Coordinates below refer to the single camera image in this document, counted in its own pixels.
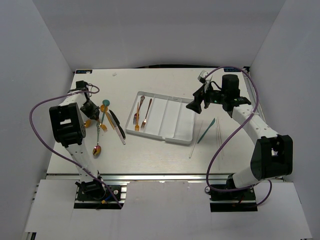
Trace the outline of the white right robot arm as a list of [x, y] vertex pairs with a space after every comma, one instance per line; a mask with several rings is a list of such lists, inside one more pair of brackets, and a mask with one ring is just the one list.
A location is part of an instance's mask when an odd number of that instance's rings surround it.
[[236, 121], [255, 144], [249, 166], [231, 174], [225, 184], [226, 195], [236, 200], [244, 189], [263, 180], [288, 176], [293, 171], [293, 139], [280, 135], [254, 111], [251, 102], [240, 95], [239, 78], [235, 74], [224, 74], [222, 85], [213, 89], [208, 73], [202, 71], [198, 80], [202, 86], [193, 93], [194, 100], [186, 108], [197, 114], [202, 112], [201, 104], [222, 105], [229, 116]]

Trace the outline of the orange plastic fork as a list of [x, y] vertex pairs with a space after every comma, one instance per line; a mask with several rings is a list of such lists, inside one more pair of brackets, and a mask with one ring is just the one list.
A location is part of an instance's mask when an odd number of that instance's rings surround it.
[[140, 130], [140, 126], [139, 126], [139, 111], [140, 111], [140, 103], [137, 103], [137, 110], [136, 110], [136, 118], [135, 118], [135, 126], [134, 126], [134, 130], [136, 132], [138, 132]]
[[100, 131], [100, 130], [103, 130], [104, 132], [107, 132], [108, 131], [108, 128], [103, 124], [101, 123], [99, 120], [97, 121], [96, 123], [96, 127], [97, 129]]

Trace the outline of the teal plastic knife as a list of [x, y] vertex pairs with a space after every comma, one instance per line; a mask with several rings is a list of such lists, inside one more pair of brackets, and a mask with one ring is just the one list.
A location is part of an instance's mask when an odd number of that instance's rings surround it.
[[215, 124], [216, 119], [214, 118], [211, 123], [208, 125], [208, 127], [206, 128], [206, 130], [203, 132], [203, 134], [201, 135], [201, 137], [198, 139], [197, 144], [199, 144], [201, 142], [201, 140], [204, 138], [204, 136], [207, 134], [207, 132], [209, 131], [209, 129]]

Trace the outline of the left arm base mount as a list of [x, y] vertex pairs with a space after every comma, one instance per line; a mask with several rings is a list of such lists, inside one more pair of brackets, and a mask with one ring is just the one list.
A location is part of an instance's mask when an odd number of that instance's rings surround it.
[[87, 210], [120, 210], [124, 205], [122, 186], [119, 184], [106, 186], [96, 180], [76, 183], [74, 209]]

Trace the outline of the rose gold metal fork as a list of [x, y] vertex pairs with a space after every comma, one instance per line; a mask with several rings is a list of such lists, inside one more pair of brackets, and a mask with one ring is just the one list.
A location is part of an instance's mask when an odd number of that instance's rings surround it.
[[147, 111], [146, 111], [146, 114], [145, 114], [144, 120], [143, 120], [143, 122], [142, 122], [142, 124], [141, 124], [141, 129], [144, 129], [144, 128], [145, 128], [145, 126], [146, 126], [147, 118], [148, 118], [148, 113], [149, 113], [149, 110], [150, 110], [150, 107], [151, 107], [152, 101], [153, 101], [153, 99], [151, 98], [151, 99], [149, 100], [149, 103], [148, 103], [148, 107], [147, 107]]

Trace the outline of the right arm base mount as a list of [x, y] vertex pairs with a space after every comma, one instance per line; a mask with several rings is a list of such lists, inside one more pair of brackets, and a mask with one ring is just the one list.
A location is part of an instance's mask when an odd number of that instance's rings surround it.
[[210, 211], [212, 213], [255, 212], [258, 210], [253, 188], [220, 192], [206, 186], [204, 191], [210, 196]]

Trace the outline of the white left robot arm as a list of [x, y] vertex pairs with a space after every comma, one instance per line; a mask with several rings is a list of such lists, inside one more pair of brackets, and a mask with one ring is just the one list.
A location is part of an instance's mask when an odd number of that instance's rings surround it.
[[88, 103], [84, 93], [68, 96], [61, 104], [49, 108], [52, 132], [56, 142], [61, 143], [76, 162], [80, 176], [79, 185], [89, 185], [88, 193], [99, 200], [105, 196], [106, 187], [94, 182], [98, 169], [93, 163], [85, 145], [86, 128], [81, 108]]

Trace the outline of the black knife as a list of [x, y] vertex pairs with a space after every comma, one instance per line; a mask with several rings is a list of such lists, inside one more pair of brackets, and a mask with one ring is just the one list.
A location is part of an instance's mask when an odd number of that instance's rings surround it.
[[109, 112], [110, 112], [112, 118], [114, 119], [117, 127], [119, 128], [119, 131], [120, 131], [123, 139], [125, 140], [126, 139], [126, 135], [125, 135], [125, 132], [124, 132], [124, 130], [122, 129], [122, 127], [120, 125], [120, 121], [118, 120], [117, 116], [114, 114], [114, 112], [112, 110], [109, 110]]

